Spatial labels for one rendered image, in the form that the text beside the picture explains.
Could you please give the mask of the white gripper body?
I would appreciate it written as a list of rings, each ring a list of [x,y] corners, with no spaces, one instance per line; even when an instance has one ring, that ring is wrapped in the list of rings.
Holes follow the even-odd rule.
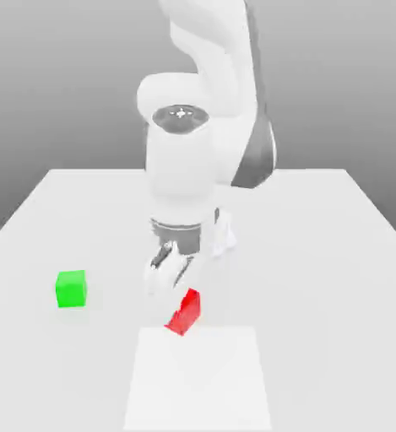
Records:
[[[144,295],[149,304],[179,304],[187,292],[187,271],[194,255],[158,250],[144,268]]]

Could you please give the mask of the small red cube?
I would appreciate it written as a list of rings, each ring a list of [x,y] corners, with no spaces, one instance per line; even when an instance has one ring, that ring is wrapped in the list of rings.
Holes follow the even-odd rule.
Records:
[[[180,308],[175,311],[165,328],[184,336],[201,315],[200,293],[189,289],[183,297]]]

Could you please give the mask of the small green cube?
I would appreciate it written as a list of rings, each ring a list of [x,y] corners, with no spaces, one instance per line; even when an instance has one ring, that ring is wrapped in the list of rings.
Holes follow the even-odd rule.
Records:
[[[57,275],[55,291],[60,308],[84,307],[87,298],[85,270],[60,272]]]

